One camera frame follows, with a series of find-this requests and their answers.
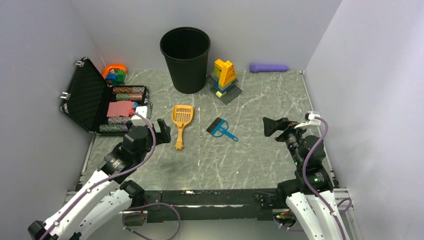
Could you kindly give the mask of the yellow slotted plastic scoop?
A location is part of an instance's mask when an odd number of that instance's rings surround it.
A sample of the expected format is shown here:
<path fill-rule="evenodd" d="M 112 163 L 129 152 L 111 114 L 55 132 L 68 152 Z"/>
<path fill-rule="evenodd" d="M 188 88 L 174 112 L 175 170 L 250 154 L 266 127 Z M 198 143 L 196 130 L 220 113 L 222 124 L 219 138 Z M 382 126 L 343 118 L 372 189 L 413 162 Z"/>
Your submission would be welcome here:
<path fill-rule="evenodd" d="M 183 132 L 185 127 L 192 121 L 194 117 L 194 107 L 192 105 L 177 104 L 172 110 L 172 121 L 178 129 L 178 136 L 175 148 L 181 151 L 184 148 Z"/>

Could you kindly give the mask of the blue brush with black bristles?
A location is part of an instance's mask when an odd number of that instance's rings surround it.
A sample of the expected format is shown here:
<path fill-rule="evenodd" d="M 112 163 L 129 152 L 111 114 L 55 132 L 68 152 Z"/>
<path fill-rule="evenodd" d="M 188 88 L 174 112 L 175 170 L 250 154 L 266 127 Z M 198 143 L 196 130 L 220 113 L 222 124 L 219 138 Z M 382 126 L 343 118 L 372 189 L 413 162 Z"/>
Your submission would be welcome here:
<path fill-rule="evenodd" d="M 238 142 L 239 139 L 233 135 L 232 133 L 229 132 L 229 123 L 220 118 L 217 117 L 211 124 L 210 126 L 206 129 L 206 131 L 213 137 L 215 138 L 219 138 L 222 136 L 227 136 L 230 139 L 232 139 L 235 142 Z"/>

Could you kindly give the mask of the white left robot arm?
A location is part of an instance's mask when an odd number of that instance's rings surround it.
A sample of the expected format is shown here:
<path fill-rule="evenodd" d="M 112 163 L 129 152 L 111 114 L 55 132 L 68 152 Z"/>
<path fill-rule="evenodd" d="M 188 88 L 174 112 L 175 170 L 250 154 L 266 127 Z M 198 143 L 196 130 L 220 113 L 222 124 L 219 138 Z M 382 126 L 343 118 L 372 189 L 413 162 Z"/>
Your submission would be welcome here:
<path fill-rule="evenodd" d="M 126 178 L 153 155 L 157 145 L 171 142 L 171 128 L 162 118 L 157 123 L 159 132 L 148 121 L 145 126 L 132 126 L 60 210 L 28 227 L 31 238 L 85 240 L 120 211 L 139 209 L 144 203 L 144 189 Z"/>

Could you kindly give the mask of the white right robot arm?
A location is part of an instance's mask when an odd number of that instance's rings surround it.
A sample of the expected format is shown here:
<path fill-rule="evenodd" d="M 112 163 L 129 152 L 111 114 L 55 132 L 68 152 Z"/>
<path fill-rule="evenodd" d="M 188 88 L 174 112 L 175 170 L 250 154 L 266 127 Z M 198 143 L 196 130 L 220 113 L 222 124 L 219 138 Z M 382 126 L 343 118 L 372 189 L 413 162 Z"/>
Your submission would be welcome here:
<path fill-rule="evenodd" d="M 276 203 L 294 214 L 308 239 L 348 240 L 332 179 L 323 166 L 327 121 L 309 112 L 303 122 L 286 117 L 263 117 L 262 122 L 264 136 L 281 132 L 275 140 L 286 144 L 296 166 L 295 178 L 277 185 Z"/>

